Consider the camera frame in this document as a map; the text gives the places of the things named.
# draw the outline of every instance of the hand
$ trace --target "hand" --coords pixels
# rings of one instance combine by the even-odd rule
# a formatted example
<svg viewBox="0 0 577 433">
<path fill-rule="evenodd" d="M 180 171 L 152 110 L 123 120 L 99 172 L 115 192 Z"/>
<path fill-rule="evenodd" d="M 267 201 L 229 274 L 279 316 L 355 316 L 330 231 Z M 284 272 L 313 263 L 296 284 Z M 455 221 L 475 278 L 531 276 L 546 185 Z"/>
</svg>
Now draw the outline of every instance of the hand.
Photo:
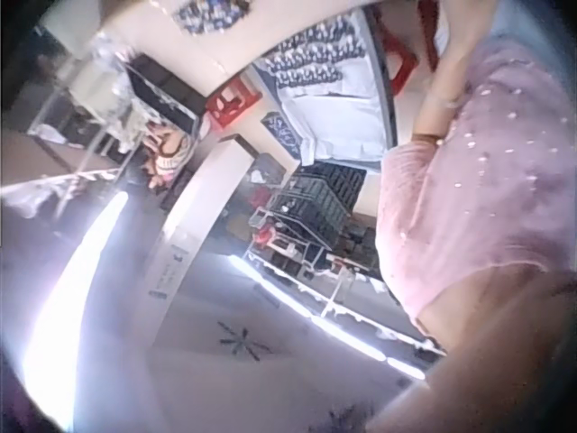
<svg viewBox="0 0 577 433">
<path fill-rule="evenodd" d="M 442 0 L 449 23 L 448 50 L 469 55 L 489 33 L 499 0 Z"/>
</svg>

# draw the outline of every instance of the red chair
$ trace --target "red chair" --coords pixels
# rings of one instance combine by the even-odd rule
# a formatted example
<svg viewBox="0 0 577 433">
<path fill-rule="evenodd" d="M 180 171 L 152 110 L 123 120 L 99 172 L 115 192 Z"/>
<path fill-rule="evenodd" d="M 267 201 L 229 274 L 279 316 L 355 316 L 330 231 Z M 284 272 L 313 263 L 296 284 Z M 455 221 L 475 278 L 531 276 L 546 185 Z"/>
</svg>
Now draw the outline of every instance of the red chair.
<svg viewBox="0 0 577 433">
<path fill-rule="evenodd" d="M 425 36 L 429 67 L 431 70 L 436 70 L 439 57 L 435 47 L 435 33 L 439 17 L 439 4 L 437 0 L 419 0 L 417 9 Z M 417 67 L 418 58 L 413 51 L 385 27 L 379 7 L 373 6 L 371 10 L 378 26 L 383 49 L 386 52 L 398 54 L 401 59 L 401 66 L 397 75 L 390 81 L 393 96 L 396 96 L 407 84 L 408 78 Z"/>
</svg>

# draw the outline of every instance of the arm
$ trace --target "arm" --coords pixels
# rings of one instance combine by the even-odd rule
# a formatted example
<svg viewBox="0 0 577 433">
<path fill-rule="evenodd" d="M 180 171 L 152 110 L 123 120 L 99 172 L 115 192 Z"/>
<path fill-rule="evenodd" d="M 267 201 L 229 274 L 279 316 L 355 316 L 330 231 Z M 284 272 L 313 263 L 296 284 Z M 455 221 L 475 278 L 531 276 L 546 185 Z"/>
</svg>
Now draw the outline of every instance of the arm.
<svg viewBox="0 0 577 433">
<path fill-rule="evenodd" d="M 535 278 L 425 382 L 393 401 L 367 432 L 501 431 L 497 427 L 539 389 L 555 348 L 571 330 L 575 282 L 569 273 Z"/>
<path fill-rule="evenodd" d="M 455 103 L 465 89 L 465 73 L 470 57 L 470 53 L 447 49 L 415 119 L 414 141 L 436 141 L 447 135 L 455 115 Z"/>
<path fill-rule="evenodd" d="M 413 126 L 421 141 L 444 138 L 465 89 L 471 55 L 487 32 L 498 0 L 444 0 L 450 40 Z"/>
</svg>

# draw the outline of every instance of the person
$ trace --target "person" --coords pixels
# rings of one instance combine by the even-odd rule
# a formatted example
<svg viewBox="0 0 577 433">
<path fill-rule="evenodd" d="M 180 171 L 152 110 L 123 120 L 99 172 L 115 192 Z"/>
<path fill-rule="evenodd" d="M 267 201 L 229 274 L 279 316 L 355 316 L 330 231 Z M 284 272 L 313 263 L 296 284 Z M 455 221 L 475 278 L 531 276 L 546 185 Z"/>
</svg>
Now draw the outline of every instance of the person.
<svg viewBox="0 0 577 433">
<path fill-rule="evenodd" d="M 377 249 L 391 291 L 448 355 L 367 431 L 533 431 L 535 396 L 562 401 L 562 374 L 577 386 L 564 344 L 577 327 L 575 111 L 528 47 L 486 39 L 498 0 L 443 7 L 449 42 L 411 143 L 382 162 Z M 512 414 L 528 424 L 500 429 Z M 567 415 L 555 419 L 574 428 Z"/>
<path fill-rule="evenodd" d="M 150 133 L 142 141 L 149 159 L 142 165 L 151 176 L 150 189 L 164 188 L 174 178 L 192 152 L 190 137 L 177 127 L 148 123 Z"/>
<path fill-rule="evenodd" d="M 447 351 L 516 295 L 505 288 L 574 266 L 575 112 L 527 48 L 479 44 L 497 3 L 443 3 L 450 41 L 412 141 L 382 162 L 382 276 Z"/>
</svg>

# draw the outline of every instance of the red stool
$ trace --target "red stool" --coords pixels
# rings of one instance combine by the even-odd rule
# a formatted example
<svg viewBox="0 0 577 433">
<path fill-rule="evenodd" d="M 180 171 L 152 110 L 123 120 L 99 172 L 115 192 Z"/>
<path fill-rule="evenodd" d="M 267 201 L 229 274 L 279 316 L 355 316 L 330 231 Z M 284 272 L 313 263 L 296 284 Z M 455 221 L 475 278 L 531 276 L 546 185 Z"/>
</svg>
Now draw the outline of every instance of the red stool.
<svg viewBox="0 0 577 433">
<path fill-rule="evenodd" d="M 206 110 L 224 128 L 261 98 L 261 92 L 250 90 L 237 75 L 206 101 Z"/>
<path fill-rule="evenodd" d="M 429 66 L 432 71 L 436 70 L 439 62 L 438 54 L 435 48 L 435 33 L 437 20 L 439 16 L 439 4 L 437 0 L 419 0 L 418 12 L 425 36 L 426 54 Z M 393 96 L 400 93 L 403 87 L 407 84 L 413 70 L 418 65 L 418 58 L 413 51 L 411 51 L 403 42 L 401 42 L 394 34 L 389 32 L 382 21 L 382 14 L 377 6 L 372 7 L 372 13 L 380 33 L 380 42 L 386 52 L 393 52 L 398 54 L 401 59 L 401 66 L 398 69 L 397 75 L 390 81 Z"/>
</svg>

